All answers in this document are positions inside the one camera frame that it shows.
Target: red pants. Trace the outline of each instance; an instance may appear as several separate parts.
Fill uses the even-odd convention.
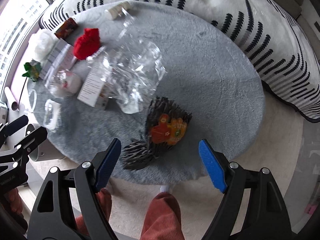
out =
[[[111,195],[102,189],[97,198],[102,210],[109,220],[111,213]],[[76,218],[78,230],[89,235],[83,217]],[[150,203],[140,240],[184,240],[181,230],[180,207],[174,196],[167,192],[159,193]]]

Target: bolt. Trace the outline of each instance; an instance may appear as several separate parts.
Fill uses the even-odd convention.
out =
[[[51,173],[56,173],[58,171],[58,167],[52,167],[51,169],[50,169],[50,172]]]
[[[235,163],[235,162],[231,162],[229,164],[230,168],[233,168],[233,169],[237,169],[239,167],[239,164],[238,163]]]
[[[270,173],[270,170],[268,168],[263,168],[262,169],[262,173],[263,174],[269,174]]]
[[[82,163],[82,165],[81,165],[83,168],[89,168],[90,166],[91,166],[91,162],[84,162],[84,163]]]

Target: patterned throw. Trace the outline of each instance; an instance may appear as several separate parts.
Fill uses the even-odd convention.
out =
[[[56,0],[39,23],[51,30],[68,17],[115,1],[120,0]],[[248,56],[268,91],[308,121],[320,122],[318,61],[301,27],[273,0],[139,1],[173,6],[210,22]]]

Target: round table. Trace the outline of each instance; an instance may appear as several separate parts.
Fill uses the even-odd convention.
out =
[[[198,155],[198,143],[206,138],[213,149],[230,160],[255,140],[263,119],[265,98],[260,78],[249,59],[221,31],[204,20],[160,4],[130,1],[129,11],[137,19],[134,29],[140,38],[153,41],[163,54],[167,75],[156,95],[175,100],[193,118],[183,139],[150,166],[129,171],[117,163],[112,176],[140,184],[167,184],[198,179],[206,170]],[[98,6],[74,16],[79,28],[67,39],[73,44],[83,28],[99,28],[103,45],[114,42],[124,20],[108,21]],[[79,61],[72,71],[84,81],[90,68]],[[71,160],[91,160],[107,149],[113,138],[128,145],[144,130],[146,111],[125,114],[112,100],[105,111],[90,107],[77,95],[56,99],[41,81],[28,82],[37,91],[35,117],[42,124],[47,99],[61,103],[61,126],[48,133],[52,144]]]

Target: red fabric item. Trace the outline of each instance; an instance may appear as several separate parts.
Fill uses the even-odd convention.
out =
[[[110,193],[102,189],[97,198],[109,220],[112,204]],[[82,216],[76,218],[76,223],[81,233],[89,235]],[[174,196],[162,192],[151,201],[140,240],[185,240],[181,230],[180,207]]]
[[[84,60],[95,53],[99,48],[99,29],[85,28],[84,34],[76,40],[73,46],[73,55],[79,60]]]

